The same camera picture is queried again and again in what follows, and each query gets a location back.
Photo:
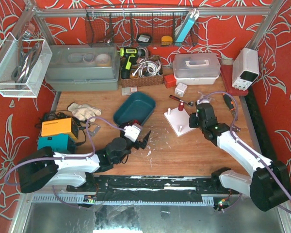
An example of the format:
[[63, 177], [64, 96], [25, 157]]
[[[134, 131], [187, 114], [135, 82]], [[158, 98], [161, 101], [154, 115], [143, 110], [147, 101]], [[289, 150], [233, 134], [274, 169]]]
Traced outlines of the small red spring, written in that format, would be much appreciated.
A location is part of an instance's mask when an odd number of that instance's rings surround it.
[[178, 105], [178, 110], [180, 112], [182, 112], [184, 110], [184, 106], [185, 106], [185, 104], [183, 102], [180, 102], [179, 105]]

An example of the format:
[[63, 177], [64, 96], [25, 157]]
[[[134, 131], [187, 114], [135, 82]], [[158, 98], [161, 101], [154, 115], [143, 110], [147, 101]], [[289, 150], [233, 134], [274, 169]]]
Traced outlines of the red handled ratchet wrench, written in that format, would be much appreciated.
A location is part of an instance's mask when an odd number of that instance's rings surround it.
[[173, 99], [173, 100], [176, 100], [176, 101], [179, 101], [179, 102], [183, 102], [184, 104], [190, 106], [190, 107], [193, 107], [194, 106], [194, 102], [193, 101], [185, 101], [185, 100], [182, 100], [181, 98], [177, 97], [177, 96], [174, 96], [174, 95], [170, 95], [169, 98]]

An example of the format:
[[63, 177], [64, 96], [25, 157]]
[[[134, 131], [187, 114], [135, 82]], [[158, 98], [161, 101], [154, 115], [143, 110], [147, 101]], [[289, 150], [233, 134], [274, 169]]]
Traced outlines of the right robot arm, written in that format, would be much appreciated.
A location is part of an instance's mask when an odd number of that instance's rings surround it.
[[249, 196], [260, 210], [266, 212], [291, 200], [291, 181], [287, 166], [272, 161], [242, 141], [225, 123], [218, 123], [212, 105], [206, 100], [196, 102], [196, 112], [190, 114], [189, 126], [199, 128], [204, 137], [227, 152], [247, 172], [229, 168], [216, 171], [219, 185]]

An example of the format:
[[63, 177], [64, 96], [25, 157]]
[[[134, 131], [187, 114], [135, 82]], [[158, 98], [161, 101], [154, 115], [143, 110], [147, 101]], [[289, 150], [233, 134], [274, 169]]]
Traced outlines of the plastic bag with parts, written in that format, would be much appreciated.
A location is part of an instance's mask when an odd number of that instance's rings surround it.
[[200, 99], [208, 99], [210, 102], [211, 101], [214, 101], [214, 98], [213, 97], [207, 97], [205, 98], [206, 95], [204, 95], [202, 92], [198, 91], [198, 99], [197, 100], [200, 100]]

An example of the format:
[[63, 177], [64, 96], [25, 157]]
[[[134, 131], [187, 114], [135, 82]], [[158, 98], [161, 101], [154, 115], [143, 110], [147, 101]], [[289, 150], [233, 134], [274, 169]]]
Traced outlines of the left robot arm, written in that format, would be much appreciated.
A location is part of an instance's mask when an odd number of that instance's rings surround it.
[[113, 139], [105, 148], [89, 154], [63, 154], [43, 147], [17, 165], [21, 193], [32, 193], [44, 186], [80, 187], [87, 182], [87, 173], [105, 172], [123, 162], [131, 149], [145, 149], [149, 131], [142, 141], [131, 141], [126, 133]]

